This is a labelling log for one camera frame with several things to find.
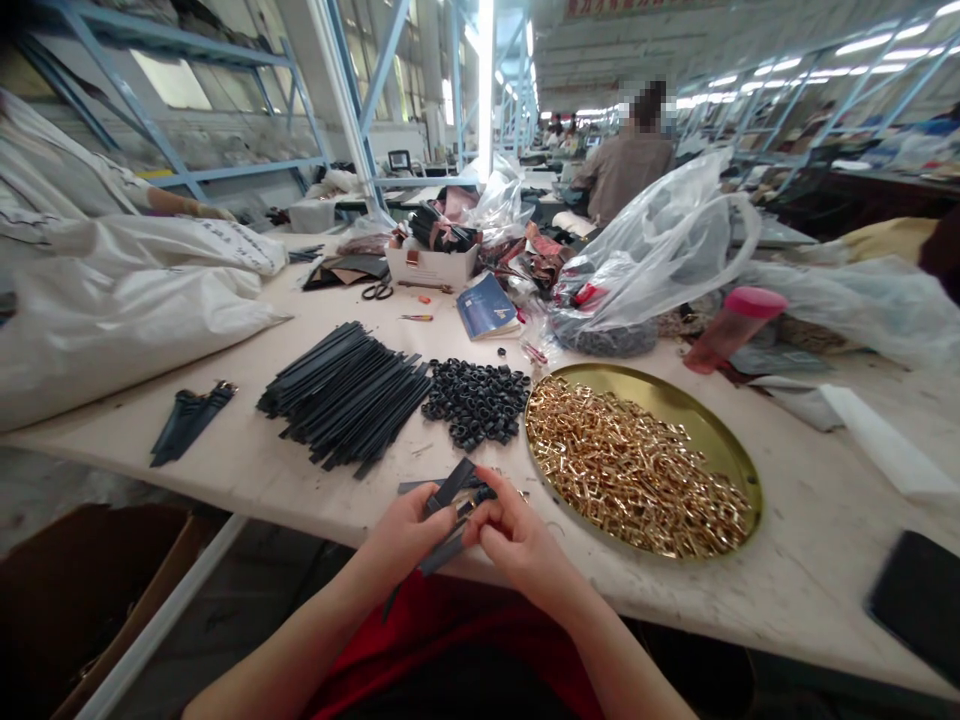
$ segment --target brown shirt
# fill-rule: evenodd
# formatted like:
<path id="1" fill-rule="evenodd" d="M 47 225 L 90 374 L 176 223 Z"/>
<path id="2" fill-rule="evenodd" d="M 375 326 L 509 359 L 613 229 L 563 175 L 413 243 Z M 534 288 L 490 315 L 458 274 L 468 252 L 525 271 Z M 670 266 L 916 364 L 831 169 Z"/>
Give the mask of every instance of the brown shirt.
<path id="1" fill-rule="evenodd" d="M 590 190 L 590 220 L 605 227 L 673 167 L 673 143 L 660 133 L 624 130 L 580 168 L 570 187 Z"/>

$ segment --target smartphone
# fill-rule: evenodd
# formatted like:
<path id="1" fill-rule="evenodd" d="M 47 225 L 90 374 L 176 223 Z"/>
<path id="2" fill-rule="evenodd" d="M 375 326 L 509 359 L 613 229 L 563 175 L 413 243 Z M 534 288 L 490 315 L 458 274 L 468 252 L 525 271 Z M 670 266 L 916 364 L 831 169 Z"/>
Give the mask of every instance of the smartphone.
<path id="1" fill-rule="evenodd" d="M 960 557 L 910 530 L 887 558 L 867 613 L 960 689 Z"/>

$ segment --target gold round tray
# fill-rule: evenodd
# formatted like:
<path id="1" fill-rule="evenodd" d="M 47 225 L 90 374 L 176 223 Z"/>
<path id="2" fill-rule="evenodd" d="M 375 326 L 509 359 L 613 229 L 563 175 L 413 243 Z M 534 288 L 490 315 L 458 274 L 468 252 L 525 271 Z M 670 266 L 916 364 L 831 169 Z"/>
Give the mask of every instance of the gold round tray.
<path id="1" fill-rule="evenodd" d="M 729 483 L 746 497 L 749 509 L 746 513 L 746 538 L 738 547 L 724 554 L 711 557 L 724 557 L 736 553 L 753 536 L 760 524 L 763 511 L 763 492 L 756 468 L 750 456 L 730 429 L 703 404 L 679 388 L 653 375 L 607 363 L 583 363 L 570 365 L 556 370 L 548 377 L 563 378 L 570 385 L 585 385 L 596 394 L 612 392 L 622 400 L 632 400 L 644 410 L 652 413 L 657 420 L 670 425 L 682 425 L 689 440 L 686 448 L 692 452 L 701 452 L 705 458 L 703 470 L 710 474 L 725 476 Z M 536 397 L 536 389 L 530 400 Z M 554 495 L 554 502 L 562 503 L 575 517 L 589 528 L 603 536 L 613 538 L 618 544 L 637 549 L 641 552 L 657 554 L 662 557 L 678 559 L 675 555 L 657 553 L 640 548 L 617 535 L 607 532 L 597 522 L 581 514 L 567 502 L 554 484 L 554 479 L 544 469 L 538 459 L 536 448 L 531 440 L 531 420 L 536 410 L 528 401 L 524 415 L 527 444 L 540 474 Z"/>

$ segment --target ceiling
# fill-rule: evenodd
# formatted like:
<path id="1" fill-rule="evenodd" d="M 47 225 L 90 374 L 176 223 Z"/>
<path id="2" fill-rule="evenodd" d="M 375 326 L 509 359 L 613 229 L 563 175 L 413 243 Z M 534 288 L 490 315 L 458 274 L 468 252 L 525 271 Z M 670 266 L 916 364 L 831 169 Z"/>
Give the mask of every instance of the ceiling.
<path id="1" fill-rule="evenodd" d="M 697 80 L 838 44 L 945 2 L 657 0 L 655 10 L 617 11 L 654 1 L 529 0 L 540 107 L 608 107 L 655 78 L 682 90 Z"/>

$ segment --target plastic container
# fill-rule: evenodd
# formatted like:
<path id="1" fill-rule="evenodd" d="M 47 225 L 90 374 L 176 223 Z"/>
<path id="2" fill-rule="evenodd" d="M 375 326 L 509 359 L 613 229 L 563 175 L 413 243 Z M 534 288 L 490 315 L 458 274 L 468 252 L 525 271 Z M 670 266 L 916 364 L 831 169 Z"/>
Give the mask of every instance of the plastic container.
<path id="1" fill-rule="evenodd" d="M 723 310 L 690 348 L 683 364 L 701 375 L 709 375 L 760 328 L 786 310 L 788 304 L 783 295 L 772 290 L 737 288 L 724 300 Z"/>

